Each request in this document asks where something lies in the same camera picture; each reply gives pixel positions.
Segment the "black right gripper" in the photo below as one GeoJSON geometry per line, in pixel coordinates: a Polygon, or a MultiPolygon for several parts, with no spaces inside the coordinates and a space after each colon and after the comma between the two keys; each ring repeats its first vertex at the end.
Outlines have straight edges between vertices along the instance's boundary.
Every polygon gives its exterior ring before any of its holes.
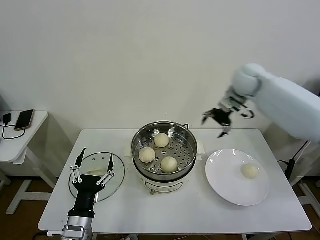
{"type": "Polygon", "coordinates": [[[222,109],[218,108],[213,108],[209,111],[206,111],[202,115],[202,120],[201,120],[201,125],[203,126],[208,119],[215,120],[219,125],[222,126],[222,132],[221,134],[217,137],[222,138],[224,136],[227,136],[231,130],[232,130],[232,121],[230,119],[230,112],[224,112],[222,109]]]}

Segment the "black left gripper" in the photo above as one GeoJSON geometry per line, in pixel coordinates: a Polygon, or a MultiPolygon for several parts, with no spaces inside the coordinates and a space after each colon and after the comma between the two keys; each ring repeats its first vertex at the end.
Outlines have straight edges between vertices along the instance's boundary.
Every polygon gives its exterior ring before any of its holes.
{"type": "Polygon", "coordinates": [[[74,165],[70,167],[73,186],[77,190],[74,207],[68,212],[68,216],[94,218],[94,202],[96,194],[102,191],[105,185],[115,176],[113,154],[110,154],[106,174],[100,176],[80,174],[80,168],[84,159],[86,148],[76,158],[74,165]]]}

